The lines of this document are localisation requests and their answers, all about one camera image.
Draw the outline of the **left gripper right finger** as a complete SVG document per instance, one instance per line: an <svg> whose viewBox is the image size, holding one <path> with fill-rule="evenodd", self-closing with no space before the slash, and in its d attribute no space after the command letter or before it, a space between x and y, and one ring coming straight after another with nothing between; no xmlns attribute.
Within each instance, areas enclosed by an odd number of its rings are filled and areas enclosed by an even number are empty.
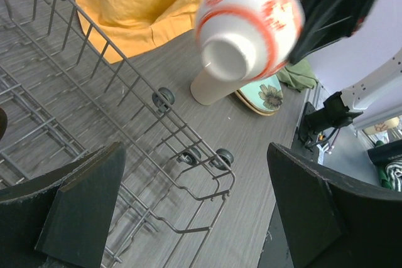
<svg viewBox="0 0 402 268"><path fill-rule="evenodd" d="M295 267L401 267L401 193L277 143L269 175Z"/></svg>

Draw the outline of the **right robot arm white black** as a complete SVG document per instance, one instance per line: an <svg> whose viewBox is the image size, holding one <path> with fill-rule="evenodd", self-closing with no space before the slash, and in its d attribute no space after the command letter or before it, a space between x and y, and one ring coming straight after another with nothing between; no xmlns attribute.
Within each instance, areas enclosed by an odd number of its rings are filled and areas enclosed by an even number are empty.
<svg viewBox="0 0 402 268"><path fill-rule="evenodd" d="M307 55L350 37L362 25L375 0L300 0L305 25L288 59L298 63ZM310 102L304 106L296 130L302 150L314 151L324 130L337 132L352 124L372 103L401 84L401 52L359 82L335 92L317 110Z"/></svg>

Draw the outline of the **light green flower plate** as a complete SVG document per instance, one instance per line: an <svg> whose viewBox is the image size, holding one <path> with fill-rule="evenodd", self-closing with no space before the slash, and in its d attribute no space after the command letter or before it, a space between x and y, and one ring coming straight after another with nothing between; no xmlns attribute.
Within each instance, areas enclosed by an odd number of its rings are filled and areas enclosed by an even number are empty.
<svg viewBox="0 0 402 268"><path fill-rule="evenodd" d="M283 104L283 93L276 75L250 82L235 95L253 112L262 116L275 114Z"/></svg>

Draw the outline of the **white orange patterned bowl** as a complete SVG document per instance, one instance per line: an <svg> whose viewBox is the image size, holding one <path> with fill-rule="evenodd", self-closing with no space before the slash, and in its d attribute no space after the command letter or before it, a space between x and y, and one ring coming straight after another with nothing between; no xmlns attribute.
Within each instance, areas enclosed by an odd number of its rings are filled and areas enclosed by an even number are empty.
<svg viewBox="0 0 402 268"><path fill-rule="evenodd" d="M209 75L252 82L286 64L304 22L299 0L202 0L195 37Z"/></svg>

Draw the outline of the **beige tall cup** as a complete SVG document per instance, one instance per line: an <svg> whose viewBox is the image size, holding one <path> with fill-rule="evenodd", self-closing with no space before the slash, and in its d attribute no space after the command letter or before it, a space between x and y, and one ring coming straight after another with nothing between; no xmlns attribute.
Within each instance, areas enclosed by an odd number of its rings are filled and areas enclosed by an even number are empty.
<svg viewBox="0 0 402 268"><path fill-rule="evenodd" d="M190 85L192 97L202 105L212 105L245 86L248 80L222 81L211 75L207 68L194 78Z"/></svg>

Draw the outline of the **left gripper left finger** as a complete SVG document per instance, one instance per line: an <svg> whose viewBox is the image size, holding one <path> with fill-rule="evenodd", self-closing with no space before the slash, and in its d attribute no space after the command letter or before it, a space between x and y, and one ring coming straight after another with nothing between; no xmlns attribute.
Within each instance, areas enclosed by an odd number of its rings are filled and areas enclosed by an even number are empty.
<svg viewBox="0 0 402 268"><path fill-rule="evenodd" d="M1 267L100 267L126 164L122 142L1 190Z"/></svg>

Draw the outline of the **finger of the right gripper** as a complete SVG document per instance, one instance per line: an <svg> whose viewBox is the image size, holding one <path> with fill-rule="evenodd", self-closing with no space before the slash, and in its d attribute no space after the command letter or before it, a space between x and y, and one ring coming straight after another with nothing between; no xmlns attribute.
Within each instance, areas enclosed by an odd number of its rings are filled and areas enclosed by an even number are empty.
<svg viewBox="0 0 402 268"><path fill-rule="evenodd" d="M300 1L305 24L288 56L293 65L317 50L352 36L362 26L376 0Z"/></svg>

